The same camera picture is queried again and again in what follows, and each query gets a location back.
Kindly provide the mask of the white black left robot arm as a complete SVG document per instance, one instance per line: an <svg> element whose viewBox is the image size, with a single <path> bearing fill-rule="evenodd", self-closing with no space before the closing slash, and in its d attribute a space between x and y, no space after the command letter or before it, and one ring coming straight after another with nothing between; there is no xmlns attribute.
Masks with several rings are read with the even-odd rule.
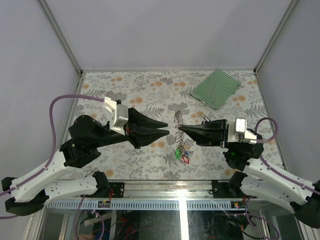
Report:
<svg viewBox="0 0 320 240"><path fill-rule="evenodd" d="M167 136L170 133L167 127L167 123L149 118L135 108L129 108L122 133L89 115L79 116L69 128L71 138L53 154L50 163L43 163L22 177L5 177L1 181L3 191L11 195L4 202L6 212L22 217L68 197L111 198L112 188L103 171L76 180L58 179L97 159L100 147L129 142L140 149Z"/></svg>

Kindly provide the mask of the red key tag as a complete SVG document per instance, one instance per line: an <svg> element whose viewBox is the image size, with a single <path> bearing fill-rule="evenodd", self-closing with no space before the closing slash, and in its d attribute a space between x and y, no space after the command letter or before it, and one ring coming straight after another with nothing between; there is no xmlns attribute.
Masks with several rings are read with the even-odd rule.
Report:
<svg viewBox="0 0 320 240"><path fill-rule="evenodd" d="M190 158L186 155L182 155L181 156L181 161L185 164L189 164L190 163Z"/></svg>

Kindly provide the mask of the green key tag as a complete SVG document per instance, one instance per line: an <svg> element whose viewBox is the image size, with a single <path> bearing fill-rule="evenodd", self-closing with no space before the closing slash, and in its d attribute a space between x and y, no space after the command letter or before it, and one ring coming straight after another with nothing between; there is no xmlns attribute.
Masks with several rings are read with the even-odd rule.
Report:
<svg viewBox="0 0 320 240"><path fill-rule="evenodd" d="M182 155L182 150L178 147L178 148L175 150L174 154L175 154L175 158L176 158L176 159L180 159L180 158L181 158L181 155Z"/></svg>

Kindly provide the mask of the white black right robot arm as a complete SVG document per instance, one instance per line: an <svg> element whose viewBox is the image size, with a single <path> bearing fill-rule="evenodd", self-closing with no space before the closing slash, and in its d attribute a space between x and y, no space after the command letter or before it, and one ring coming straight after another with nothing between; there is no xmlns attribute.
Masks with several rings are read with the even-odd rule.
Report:
<svg viewBox="0 0 320 240"><path fill-rule="evenodd" d="M231 196L257 197L278 205L305 225L320 227L320 183L296 176L263 157L264 139L247 127L246 118L204 120L198 125L181 125L198 146L221 147L227 165L235 169L228 181Z"/></svg>

